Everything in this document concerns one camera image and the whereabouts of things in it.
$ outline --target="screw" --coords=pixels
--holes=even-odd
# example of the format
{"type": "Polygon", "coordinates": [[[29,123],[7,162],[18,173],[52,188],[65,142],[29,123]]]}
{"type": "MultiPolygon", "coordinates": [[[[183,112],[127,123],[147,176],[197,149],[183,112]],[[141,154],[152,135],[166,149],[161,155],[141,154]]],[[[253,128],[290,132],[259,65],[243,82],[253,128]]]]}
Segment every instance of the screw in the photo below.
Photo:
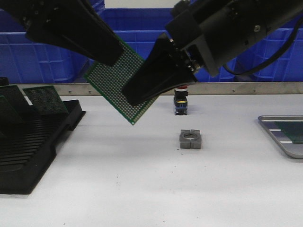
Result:
{"type": "Polygon", "coordinates": [[[259,32],[259,31],[261,31],[261,26],[260,25],[256,25],[255,29],[254,29],[254,32],[259,32]]]}

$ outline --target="black cable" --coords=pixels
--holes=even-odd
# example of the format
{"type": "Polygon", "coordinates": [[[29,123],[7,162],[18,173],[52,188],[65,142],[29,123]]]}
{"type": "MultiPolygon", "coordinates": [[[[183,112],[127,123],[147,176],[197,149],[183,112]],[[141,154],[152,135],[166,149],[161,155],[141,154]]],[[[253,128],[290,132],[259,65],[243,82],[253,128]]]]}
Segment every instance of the black cable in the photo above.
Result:
{"type": "Polygon", "coordinates": [[[301,17],[297,21],[292,33],[288,37],[287,41],[283,44],[283,46],[276,53],[274,53],[269,59],[267,59],[265,62],[261,63],[260,65],[250,69],[249,71],[243,72],[243,73],[237,73],[237,72],[232,71],[226,64],[223,65],[224,69],[233,75],[249,76],[251,74],[254,74],[254,73],[266,68],[267,66],[269,66],[270,64],[272,64],[273,62],[278,60],[291,47],[291,45],[294,43],[294,40],[298,34],[299,28],[302,23],[303,23],[303,17],[301,17]]]}

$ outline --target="white table surface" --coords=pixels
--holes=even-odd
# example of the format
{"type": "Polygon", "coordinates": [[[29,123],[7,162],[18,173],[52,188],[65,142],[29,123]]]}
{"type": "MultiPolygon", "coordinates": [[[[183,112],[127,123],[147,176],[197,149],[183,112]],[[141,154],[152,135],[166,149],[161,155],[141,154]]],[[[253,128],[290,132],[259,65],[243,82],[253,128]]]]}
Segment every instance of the white table surface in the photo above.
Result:
{"type": "Polygon", "coordinates": [[[303,96],[162,96],[131,126],[102,97],[29,196],[0,195],[1,227],[302,227],[303,161],[287,157],[260,115],[301,115],[303,96]],[[202,150],[179,149],[181,129],[202,150]]]}

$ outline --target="perforated prototype board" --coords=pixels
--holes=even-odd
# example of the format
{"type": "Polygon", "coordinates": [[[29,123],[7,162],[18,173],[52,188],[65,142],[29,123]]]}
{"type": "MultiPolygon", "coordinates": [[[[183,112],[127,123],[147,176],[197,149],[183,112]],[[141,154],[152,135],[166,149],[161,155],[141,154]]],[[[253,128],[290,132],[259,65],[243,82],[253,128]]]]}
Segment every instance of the perforated prototype board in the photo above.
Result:
{"type": "Polygon", "coordinates": [[[139,70],[144,60],[123,41],[120,44],[124,53],[113,67],[95,62],[84,77],[124,118],[134,125],[157,97],[135,107],[127,102],[121,92],[122,88],[139,70]]]}

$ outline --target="blue plastic crate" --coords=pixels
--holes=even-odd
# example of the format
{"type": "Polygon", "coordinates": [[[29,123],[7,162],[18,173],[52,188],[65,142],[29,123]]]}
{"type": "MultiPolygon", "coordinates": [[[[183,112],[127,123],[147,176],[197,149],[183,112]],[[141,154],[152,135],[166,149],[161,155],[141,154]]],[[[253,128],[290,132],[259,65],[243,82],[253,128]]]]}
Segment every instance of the blue plastic crate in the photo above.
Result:
{"type": "MultiPolygon", "coordinates": [[[[105,9],[101,17],[105,22],[144,59],[150,54],[155,41],[173,17],[171,9],[105,9]]],[[[229,62],[234,69],[236,60],[229,62]]],[[[199,82],[231,82],[234,76],[224,69],[212,78],[205,70],[196,74],[199,82]]]]}
{"type": "MultiPolygon", "coordinates": [[[[238,57],[243,71],[270,58],[288,39],[298,20],[295,18],[238,57]]],[[[292,47],[277,61],[252,76],[255,81],[303,81],[303,26],[292,47]]]]}
{"type": "MultiPolygon", "coordinates": [[[[91,1],[97,12],[104,9],[104,0],[91,1]]],[[[23,27],[3,10],[0,21],[0,77],[10,83],[70,83],[88,62],[78,53],[26,39],[23,27]]]]}

